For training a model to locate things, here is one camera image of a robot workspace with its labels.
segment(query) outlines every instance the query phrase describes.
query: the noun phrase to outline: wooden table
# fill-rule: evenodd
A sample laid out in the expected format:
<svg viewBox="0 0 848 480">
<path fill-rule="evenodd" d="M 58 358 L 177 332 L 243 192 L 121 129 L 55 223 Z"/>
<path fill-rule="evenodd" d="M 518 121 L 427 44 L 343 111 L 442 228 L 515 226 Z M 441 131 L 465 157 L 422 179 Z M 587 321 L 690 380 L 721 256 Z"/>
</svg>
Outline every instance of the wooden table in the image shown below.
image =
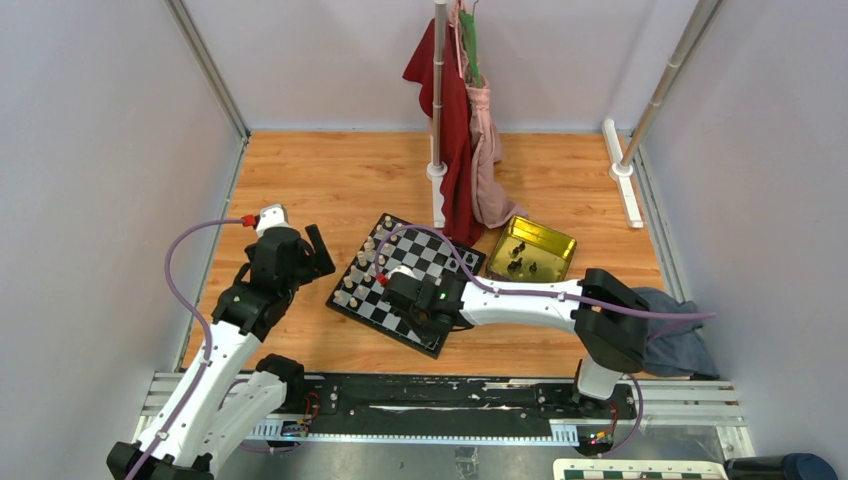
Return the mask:
<svg viewBox="0 0 848 480">
<path fill-rule="evenodd" d="M 539 223 L 577 239 L 571 278 L 604 268 L 629 286 L 662 287 L 647 230 L 626 226 L 601 135 L 503 135 L 497 178 Z M 585 350 L 575 336 L 539 327 L 491 325 L 451 334 L 433 360 L 324 305 L 379 215 L 432 222 L 425 133 L 256 133 L 251 137 L 230 217 L 282 203 L 291 224 L 316 223 L 339 271 L 303 287 L 288 314 L 248 363 L 277 353 L 307 370 L 467 375 L 571 376 Z M 475 245 L 491 252 L 500 229 Z M 227 227 L 201 312 L 245 262 L 250 229 Z M 202 340 L 195 328 L 185 363 Z"/>
</svg>

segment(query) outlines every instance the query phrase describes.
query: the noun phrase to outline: gray wall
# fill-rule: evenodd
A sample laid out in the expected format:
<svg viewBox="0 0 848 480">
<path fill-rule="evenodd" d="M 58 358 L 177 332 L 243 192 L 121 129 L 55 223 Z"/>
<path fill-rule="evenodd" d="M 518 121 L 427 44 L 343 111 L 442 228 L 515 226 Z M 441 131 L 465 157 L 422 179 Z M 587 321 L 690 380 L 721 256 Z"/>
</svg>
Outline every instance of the gray wall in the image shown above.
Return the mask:
<svg viewBox="0 0 848 480">
<path fill-rule="evenodd" d="M 727 2 L 647 143 L 758 453 L 848 473 L 848 3 Z"/>
<path fill-rule="evenodd" d="M 433 17 L 432 0 L 186 3 L 251 127 L 426 125 L 418 87 L 401 74 Z M 481 1 L 481 65 L 498 126 L 598 130 L 612 115 L 632 127 L 694 4 Z"/>
<path fill-rule="evenodd" d="M 162 1 L 0 4 L 0 478 L 111 478 L 240 143 Z M 176 264 L 197 294 L 212 235 Z"/>
</svg>

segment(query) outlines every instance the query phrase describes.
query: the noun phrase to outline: blue-gray cloth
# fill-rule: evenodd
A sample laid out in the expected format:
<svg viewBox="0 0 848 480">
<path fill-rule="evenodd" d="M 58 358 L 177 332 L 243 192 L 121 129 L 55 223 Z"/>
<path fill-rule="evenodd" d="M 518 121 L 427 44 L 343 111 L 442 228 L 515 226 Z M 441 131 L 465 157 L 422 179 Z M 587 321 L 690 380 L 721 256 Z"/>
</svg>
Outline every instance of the blue-gray cloth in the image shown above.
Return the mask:
<svg viewBox="0 0 848 480">
<path fill-rule="evenodd" d="M 680 303 L 662 290 L 636 287 L 634 292 L 648 301 L 651 311 L 663 313 L 695 313 L 695 302 Z M 666 327 L 672 320 L 648 320 L 648 337 Z M 718 370 L 707 351 L 704 339 L 695 332 L 703 322 L 681 325 L 663 334 L 645 348 L 645 371 L 660 377 L 682 377 L 699 374 L 718 378 Z"/>
</svg>

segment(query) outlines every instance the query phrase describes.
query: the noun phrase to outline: yellow tray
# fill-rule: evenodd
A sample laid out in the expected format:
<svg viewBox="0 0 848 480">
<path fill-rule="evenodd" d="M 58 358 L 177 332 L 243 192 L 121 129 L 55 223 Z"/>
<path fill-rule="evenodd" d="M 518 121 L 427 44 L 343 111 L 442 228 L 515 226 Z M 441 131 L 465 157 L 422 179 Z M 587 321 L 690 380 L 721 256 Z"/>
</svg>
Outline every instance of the yellow tray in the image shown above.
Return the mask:
<svg viewBox="0 0 848 480">
<path fill-rule="evenodd" d="M 524 242 L 524 251 L 513 256 L 512 251 Z M 577 240 L 526 218 L 512 217 L 504 228 L 495 250 L 489 258 L 486 272 L 495 279 L 513 282 L 559 282 L 565 280 Z M 521 268 L 510 272 L 507 267 L 521 258 Z M 536 262 L 536 273 L 530 265 Z"/>
</svg>

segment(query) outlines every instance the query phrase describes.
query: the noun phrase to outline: red cloth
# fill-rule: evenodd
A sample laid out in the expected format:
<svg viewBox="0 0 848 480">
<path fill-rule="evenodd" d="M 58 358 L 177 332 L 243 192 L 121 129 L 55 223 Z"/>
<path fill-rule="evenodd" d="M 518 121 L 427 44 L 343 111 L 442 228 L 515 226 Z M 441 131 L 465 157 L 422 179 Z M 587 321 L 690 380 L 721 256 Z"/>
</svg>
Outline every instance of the red cloth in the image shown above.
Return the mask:
<svg viewBox="0 0 848 480">
<path fill-rule="evenodd" d="M 483 225 L 471 208 L 471 133 L 465 82 L 459 77 L 453 28 L 445 29 L 445 64 L 442 68 L 441 160 L 448 166 L 442 178 L 445 197 L 445 235 L 465 245 L 474 245 L 483 235 Z M 433 51 L 435 20 L 430 21 L 424 37 L 412 54 L 403 78 L 421 84 L 418 102 L 421 110 L 433 117 Z"/>
</svg>

